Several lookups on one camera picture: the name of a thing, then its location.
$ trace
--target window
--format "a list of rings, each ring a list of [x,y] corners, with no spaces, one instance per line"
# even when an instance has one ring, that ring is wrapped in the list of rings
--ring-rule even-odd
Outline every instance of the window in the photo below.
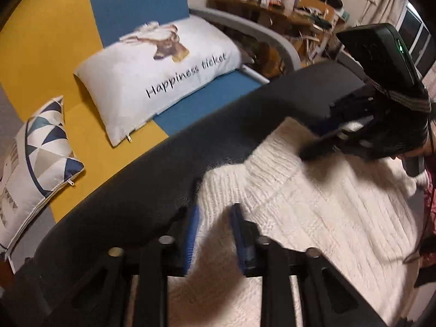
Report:
[[[436,61],[436,42],[411,3],[407,4],[404,19],[397,29],[416,68],[425,76]]]

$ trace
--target white pillow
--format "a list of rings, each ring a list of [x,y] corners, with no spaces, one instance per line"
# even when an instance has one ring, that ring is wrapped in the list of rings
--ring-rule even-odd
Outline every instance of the white pillow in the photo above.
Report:
[[[75,74],[116,146],[154,115],[241,64],[241,52],[230,38],[190,16],[140,27],[88,58]]]
[[[0,255],[9,255],[44,205],[83,169],[65,132],[63,97],[54,98],[21,127],[6,154],[0,179]]]

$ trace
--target green light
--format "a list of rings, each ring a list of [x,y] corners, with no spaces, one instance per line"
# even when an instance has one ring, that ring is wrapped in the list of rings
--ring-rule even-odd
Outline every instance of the green light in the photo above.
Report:
[[[401,54],[404,54],[403,46],[401,45],[401,42],[399,39],[397,39],[397,45],[398,45],[398,50],[401,52]]]

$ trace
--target geometric cushion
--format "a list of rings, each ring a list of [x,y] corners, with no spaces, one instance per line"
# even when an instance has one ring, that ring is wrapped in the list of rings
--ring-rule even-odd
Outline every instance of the geometric cushion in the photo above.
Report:
[[[83,170],[65,132],[63,96],[54,98],[22,126],[6,154],[0,181],[0,254],[10,254],[45,204]]]

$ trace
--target metal screw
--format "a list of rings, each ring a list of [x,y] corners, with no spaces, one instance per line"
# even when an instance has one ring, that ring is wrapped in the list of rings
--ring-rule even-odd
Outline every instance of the metal screw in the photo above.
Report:
[[[310,247],[306,250],[306,255],[312,258],[320,257],[322,255],[321,251],[319,249],[316,249],[314,247]]]
[[[124,254],[124,250],[119,247],[112,247],[108,253],[111,257],[121,257]]]
[[[266,236],[259,236],[257,239],[257,243],[261,245],[270,244],[270,238]]]
[[[159,237],[159,243],[161,244],[172,244],[174,243],[174,237],[169,235],[164,235]]]

